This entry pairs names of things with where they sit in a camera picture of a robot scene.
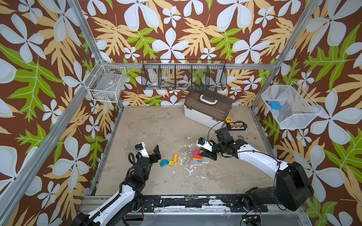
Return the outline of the orange supermarket block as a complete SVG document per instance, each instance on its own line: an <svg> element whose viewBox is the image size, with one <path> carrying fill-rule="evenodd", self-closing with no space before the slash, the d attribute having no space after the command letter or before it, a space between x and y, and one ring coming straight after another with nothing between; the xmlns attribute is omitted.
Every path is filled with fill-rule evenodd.
<svg viewBox="0 0 362 226"><path fill-rule="evenodd" d="M178 158L179 158L179 155L175 153L173 156L174 163L178 163Z"/></svg>

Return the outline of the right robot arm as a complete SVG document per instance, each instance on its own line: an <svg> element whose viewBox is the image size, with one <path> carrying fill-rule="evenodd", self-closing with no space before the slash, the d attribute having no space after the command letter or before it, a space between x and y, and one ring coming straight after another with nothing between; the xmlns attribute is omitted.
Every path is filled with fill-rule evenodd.
<svg viewBox="0 0 362 226"><path fill-rule="evenodd" d="M296 211L314 190L303 166L297 162L287 163L260 152L246 141L235 140L227 128L215 131L217 142L200 137L197 146L201 156L217 160L218 156L235 157L260 169L273 179L273 186L249 189L242 198L246 211L256 210L262 205L276 204L282 209Z"/></svg>

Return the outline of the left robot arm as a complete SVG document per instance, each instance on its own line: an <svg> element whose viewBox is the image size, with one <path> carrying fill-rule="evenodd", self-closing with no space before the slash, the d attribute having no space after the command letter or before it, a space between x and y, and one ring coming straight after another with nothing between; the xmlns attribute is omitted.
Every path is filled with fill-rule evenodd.
<svg viewBox="0 0 362 226"><path fill-rule="evenodd" d="M72 226L114 226L127 213L140 209L141 191L149 179L152 165L161 160L161 153L158 145L152 154L148 154L144 143L137 144L135 149L136 155L128 155L132 167L120 183L119 191L88 214L79 213L71 223Z"/></svg>

